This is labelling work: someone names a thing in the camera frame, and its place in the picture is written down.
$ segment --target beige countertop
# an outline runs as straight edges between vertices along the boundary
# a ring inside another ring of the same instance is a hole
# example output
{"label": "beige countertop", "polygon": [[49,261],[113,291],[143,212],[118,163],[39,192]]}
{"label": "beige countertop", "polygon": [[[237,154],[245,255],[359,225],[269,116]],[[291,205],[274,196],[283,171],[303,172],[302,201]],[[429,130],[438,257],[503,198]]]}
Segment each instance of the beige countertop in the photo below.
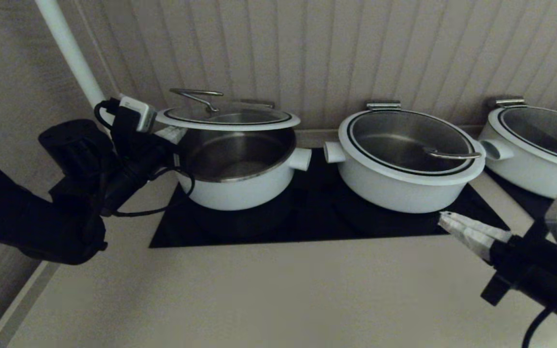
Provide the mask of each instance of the beige countertop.
{"label": "beige countertop", "polygon": [[[174,185],[164,175],[122,211],[164,205]],[[472,185],[525,233],[532,220],[491,178]],[[105,252],[43,262],[0,347],[516,348],[542,309],[517,291],[480,299],[494,270],[451,236],[148,249],[160,219],[106,218]],[[557,316],[531,347],[557,347]]]}

